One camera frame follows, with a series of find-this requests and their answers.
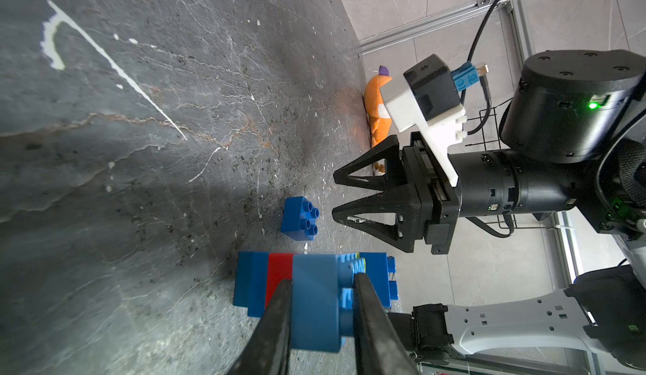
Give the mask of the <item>green lego brick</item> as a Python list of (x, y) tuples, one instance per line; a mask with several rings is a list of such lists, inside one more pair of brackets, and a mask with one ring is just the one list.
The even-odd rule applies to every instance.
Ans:
[(357, 257), (353, 259), (352, 261), (352, 268), (353, 268), (353, 273), (358, 274), (361, 272), (365, 272), (366, 270), (366, 262), (363, 258)]

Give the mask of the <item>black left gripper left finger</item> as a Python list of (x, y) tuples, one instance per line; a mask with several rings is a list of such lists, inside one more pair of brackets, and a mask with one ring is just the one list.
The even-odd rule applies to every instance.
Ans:
[(292, 310), (292, 281), (282, 280), (274, 291), (242, 354), (227, 374), (288, 374)]

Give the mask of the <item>red lego brick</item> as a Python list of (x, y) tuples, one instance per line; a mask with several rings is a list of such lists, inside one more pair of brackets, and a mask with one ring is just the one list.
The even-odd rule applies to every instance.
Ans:
[(268, 255), (265, 306), (268, 306), (282, 280), (292, 279), (293, 260), (294, 253), (271, 253)]

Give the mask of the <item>light blue lego brick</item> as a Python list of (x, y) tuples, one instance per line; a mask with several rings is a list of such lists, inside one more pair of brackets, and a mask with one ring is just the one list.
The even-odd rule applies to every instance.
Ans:
[(269, 253), (244, 251), (238, 255), (233, 305), (247, 308), (247, 316), (261, 318), (266, 304)]

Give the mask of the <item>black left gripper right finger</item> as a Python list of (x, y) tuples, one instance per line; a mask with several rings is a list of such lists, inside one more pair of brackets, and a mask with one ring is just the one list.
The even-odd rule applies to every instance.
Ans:
[(357, 374), (419, 374), (365, 273), (354, 276), (353, 338)]

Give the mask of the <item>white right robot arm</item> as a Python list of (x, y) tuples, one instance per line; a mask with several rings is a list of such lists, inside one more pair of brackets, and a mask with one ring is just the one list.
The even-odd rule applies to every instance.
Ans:
[(624, 262), (577, 275), (550, 294), (503, 304), (425, 304), (392, 314), (392, 329), (419, 362), (446, 364), (481, 351), (548, 346), (607, 353), (645, 368), (645, 58), (627, 50), (557, 50), (525, 60), (498, 126), (501, 149), (451, 154), (468, 131), (460, 97), (489, 87), (484, 65), (451, 70), (431, 55), (378, 89), (399, 131), (334, 173), (372, 195), (334, 208), (341, 225), (403, 252), (417, 241), (449, 252), (464, 218), (495, 235), (516, 216), (551, 221), (571, 234), (578, 210), (610, 235)]

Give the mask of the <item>small blue lego brick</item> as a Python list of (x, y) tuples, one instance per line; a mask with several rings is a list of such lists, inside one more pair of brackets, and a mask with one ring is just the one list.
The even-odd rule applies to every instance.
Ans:
[(313, 241), (318, 235), (316, 221), (321, 212), (305, 197), (287, 198), (281, 232), (292, 240)]
[(391, 309), (399, 299), (398, 284), (395, 279), (395, 257), (384, 252), (361, 252), (360, 258), (366, 262), (366, 274), (385, 309)]

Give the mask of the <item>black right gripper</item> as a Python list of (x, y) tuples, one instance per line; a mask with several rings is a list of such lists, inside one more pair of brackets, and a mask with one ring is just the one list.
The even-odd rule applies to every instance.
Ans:
[[(543, 163), (511, 149), (449, 159), (457, 165), (455, 186), (421, 134), (411, 134), (402, 161), (398, 137), (388, 136), (333, 174), (338, 185), (381, 193), (333, 208), (333, 219), (405, 253), (414, 251), (416, 240), (424, 240), (432, 254), (446, 255), (459, 218), (542, 216), (569, 210), (588, 193), (577, 165)], [(404, 167), (414, 186), (402, 186)]]

